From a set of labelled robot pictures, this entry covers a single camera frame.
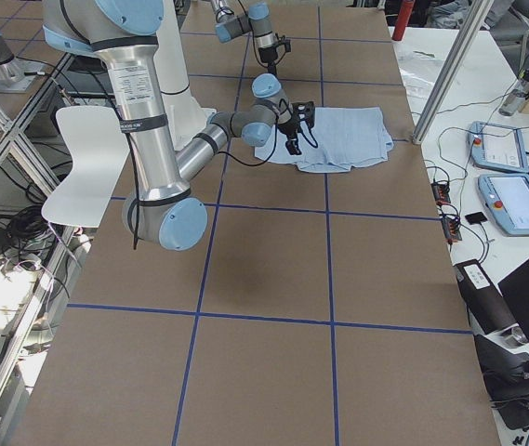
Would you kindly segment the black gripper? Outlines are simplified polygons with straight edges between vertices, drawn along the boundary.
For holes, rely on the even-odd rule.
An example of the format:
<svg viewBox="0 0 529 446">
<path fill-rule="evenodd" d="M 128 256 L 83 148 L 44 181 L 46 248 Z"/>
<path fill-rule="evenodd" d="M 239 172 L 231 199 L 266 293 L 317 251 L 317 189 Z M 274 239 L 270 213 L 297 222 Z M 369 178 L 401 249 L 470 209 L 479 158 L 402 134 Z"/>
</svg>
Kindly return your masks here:
<svg viewBox="0 0 529 446">
<path fill-rule="evenodd" d="M 290 155 L 300 155 L 298 133 L 301 131 L 300 123 L 296 118 L 291 118 L 277 125 L 278 130 L 286 136 L 285 147 Z"/>
<path fill-rule="evenodd" d="M 258 48 L 259 60 L 266 66 L 268 72 L 274 76 L 277 75 L 277 63 L 279 60 L 279 53 L 273 46 Z"/>
</svg>

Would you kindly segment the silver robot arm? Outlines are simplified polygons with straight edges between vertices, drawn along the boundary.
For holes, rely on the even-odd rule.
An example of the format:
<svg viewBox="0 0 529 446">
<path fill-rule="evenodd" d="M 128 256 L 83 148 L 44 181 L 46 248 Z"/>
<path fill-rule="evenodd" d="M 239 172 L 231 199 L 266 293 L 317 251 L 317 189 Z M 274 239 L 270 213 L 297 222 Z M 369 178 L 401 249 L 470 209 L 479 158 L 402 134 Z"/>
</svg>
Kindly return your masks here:
<svg viewBox="0 0 529 446">
<path fill-rule="evenodd" d="M 252 147 L 283 134 L 298 152 L 300 113 L 275 75 L 252 84 L 247 111 L 207 114 L 192 96 L 170 1 L 46 1 L 46 42 L 103 62 L 132 159 L 135 189 L 123 220 L 136 240 L 183 251 L 207 226 L 191 180 L 234 138 Z"/>
<path fill-rule="evenodd" d="M 259 2 L 237 15 L 227 1 L 211 0 L 216 24 L 215 33 L 221 43 L 252 34 L 252 45 L 257 63 L 268 73 L 277 75 L 277 66 L 291 52 L 291 42 L 273 30 L 268 5 Z"/>
</svg>

